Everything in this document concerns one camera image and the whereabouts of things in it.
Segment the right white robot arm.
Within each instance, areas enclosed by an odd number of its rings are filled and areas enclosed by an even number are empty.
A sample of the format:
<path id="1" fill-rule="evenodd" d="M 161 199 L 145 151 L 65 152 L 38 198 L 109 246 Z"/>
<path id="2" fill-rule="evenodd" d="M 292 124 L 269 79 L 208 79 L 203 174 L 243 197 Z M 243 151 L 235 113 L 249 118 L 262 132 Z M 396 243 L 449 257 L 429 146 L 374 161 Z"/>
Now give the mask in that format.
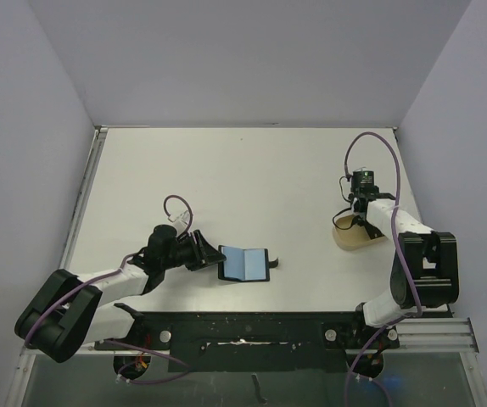
<path id="1" fill-rule="evenodd" d="M 349 199 L 351 224 L 364 227 L 370 240 L 386 237 L 395 246 L 389 287 L 364 303 L 364 317 L 350 325 L 352 341 L 367 347 L 378 340 L 381 326 L 458 300 L 457 242 L 452 233 L 425 226 L 400 209 L 395 195 L 379 191 L 370 170 L 350 176 Z"/>

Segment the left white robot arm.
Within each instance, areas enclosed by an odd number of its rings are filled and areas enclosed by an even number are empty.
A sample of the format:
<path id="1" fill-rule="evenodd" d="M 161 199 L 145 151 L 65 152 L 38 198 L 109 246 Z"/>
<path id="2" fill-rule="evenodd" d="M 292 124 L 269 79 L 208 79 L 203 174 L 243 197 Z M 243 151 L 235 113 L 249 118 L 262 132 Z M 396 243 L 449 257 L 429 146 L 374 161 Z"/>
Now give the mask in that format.
<path id="1" fill-rule="evenodd" d="M 27 348 L 59 363 L 83 344 L 105 339 L 135 348 L 145 328 L 136 321 L 136 312 L 123 304 L 124 298 L 152 292 L 168 270 L 197 271 L 225 259 L 199 230 L 179 234 L 173 226 L 156 226 L 147 244 L 113 270 L 82 276 L 54 271 L 18 317 L 14 332 Z"/>

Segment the black leather card holder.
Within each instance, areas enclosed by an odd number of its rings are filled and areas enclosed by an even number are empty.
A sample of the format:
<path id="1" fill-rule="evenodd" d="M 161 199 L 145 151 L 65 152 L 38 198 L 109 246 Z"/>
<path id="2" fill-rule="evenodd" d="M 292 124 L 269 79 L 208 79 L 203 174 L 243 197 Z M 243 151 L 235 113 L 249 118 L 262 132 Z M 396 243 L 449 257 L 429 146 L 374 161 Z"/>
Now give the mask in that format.
<path id="1" fill-rule="evenodd" d="M 266 248 L 218 247 L 225 260 L 218 265 L 218 279 L 226 282 L 268 282 L 270 269 L 279 259 L 270 259 Z"/>

